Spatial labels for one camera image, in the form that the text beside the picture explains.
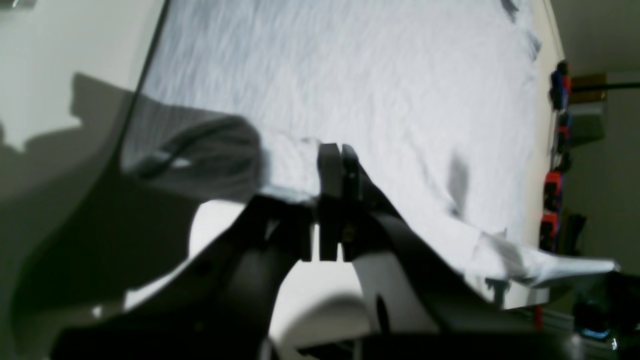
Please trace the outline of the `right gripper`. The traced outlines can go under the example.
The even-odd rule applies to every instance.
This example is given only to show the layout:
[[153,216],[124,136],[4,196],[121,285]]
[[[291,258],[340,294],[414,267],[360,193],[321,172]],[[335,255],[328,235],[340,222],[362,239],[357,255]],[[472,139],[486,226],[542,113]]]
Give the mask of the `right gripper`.
[[609,340],[615,351],[639,350],[640,278],[607,274],[576,296],[573,328],[583,337]]

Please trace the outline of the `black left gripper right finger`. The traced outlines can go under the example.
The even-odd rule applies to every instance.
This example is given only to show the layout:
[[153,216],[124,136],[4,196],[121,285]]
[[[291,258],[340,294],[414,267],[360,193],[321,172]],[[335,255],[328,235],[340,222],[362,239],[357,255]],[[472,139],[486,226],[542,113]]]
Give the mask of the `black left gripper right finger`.
[[355,360],[578,360],[569,335],[544,333],[475,293],[404,221],[342,146],[345,255],[372,316]]

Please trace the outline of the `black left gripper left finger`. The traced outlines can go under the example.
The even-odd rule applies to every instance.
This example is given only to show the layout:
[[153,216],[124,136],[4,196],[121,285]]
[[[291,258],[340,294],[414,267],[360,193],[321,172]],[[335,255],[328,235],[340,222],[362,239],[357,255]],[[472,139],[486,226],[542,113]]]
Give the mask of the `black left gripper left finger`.
[[313,257],[313,225],[342,196],[338,145],[318,148],[321,192],[302,204],[263,194],[176,278],[121,316],[68,328],[52,360],[278,360],[269,329],[279,290]]

